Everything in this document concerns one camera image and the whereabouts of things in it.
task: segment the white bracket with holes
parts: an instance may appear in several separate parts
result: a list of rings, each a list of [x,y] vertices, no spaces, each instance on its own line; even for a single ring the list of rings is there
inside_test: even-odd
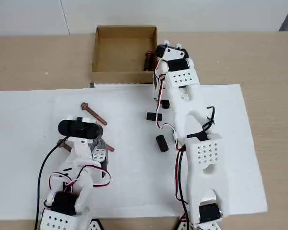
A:
[[[195,69],[184,69],[175,72],[168,72],[165,79],[169,87],[180,87],[186,85],[199,85]]]
[[[171,47],[166,47],[162,58],[166,61],[180,59],[184,57],[184,52]]]
[[[103,230],[103,227],[99,225],[97,220],[92,220],[87,230]]]
[[[198,226],[198,230],[202,229],[202,230],[221,230],[221,228],[218,226],[217,222],[215,221],[210,221],[210,222],[206,222],[206,223],[202,223],[197,225]]]
[[[97,162],[104,162],[106,159],[106,150],[105,149],[95,149],[92,153],[93,160]]]
[[[186,139],[188,159],[187,194],[191,218],[194,224],[199,223],[199,206],[205,195],[213,191],[216,203],[222,215],[228,215],[228,180],[225,171],[223,140],[219,134],[208,134],[209,140],[198,138]]]
[[[77,230],[78,216],[69,216],[45,209],[40,223],[40,230]]]

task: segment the black oval piece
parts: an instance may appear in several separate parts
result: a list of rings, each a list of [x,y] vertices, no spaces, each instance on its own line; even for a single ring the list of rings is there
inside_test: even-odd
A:
[[[59,133],[75,138],[96,139],[103,134],[103,128],[94,123],[80,120],[62,120],[58,125]]]

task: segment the black rubber foot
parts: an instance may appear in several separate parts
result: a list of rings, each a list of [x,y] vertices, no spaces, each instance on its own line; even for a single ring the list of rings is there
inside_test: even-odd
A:
[[[168,151],[168,144],[163,135],[157,136],[156,140],[161,152]]]
[[[169,108],[169,100],[161,100],[161,107],[163,109],[168,109]]]
[[[146,115],[147,121],[155,121],[156,120],[156,113],[148,112]],[[162,121],[162,114],[158,114],[157,121]]]

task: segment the copper bolt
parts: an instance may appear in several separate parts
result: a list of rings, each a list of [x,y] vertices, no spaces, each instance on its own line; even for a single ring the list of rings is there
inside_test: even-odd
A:
[[[71,152],[71,151],[72,151],[72,148],[71,148],[68,144],[66,144],[65,141],[63,141],[63,142],[59,145],[59,148],[65,148],[68,152]]]
[[[115,149],[114,149],[112,146],[110,146],[110,145],[108,145],[108,144],[106,144],[106,146],[107,146],[107,149],[108,149],[109,151],[114,152]]]
[[[89,106],[88,103],[83,102],[81,104],[81,108],[82,110],[86,110],[90,115],[92,115],[93,117],[95,117],[98,121],[100,121],[100,123],[102,123],[104,126],[106,126],[108,123],[101,118],[95,111],[93,111]]]

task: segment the open cardboard box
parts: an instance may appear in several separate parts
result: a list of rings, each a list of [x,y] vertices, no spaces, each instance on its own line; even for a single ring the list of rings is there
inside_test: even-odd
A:
[[[148,83],[153,73],[143,71],[145,54],[157,46],[155,26],[98,26],[92,80],[95,83]]]

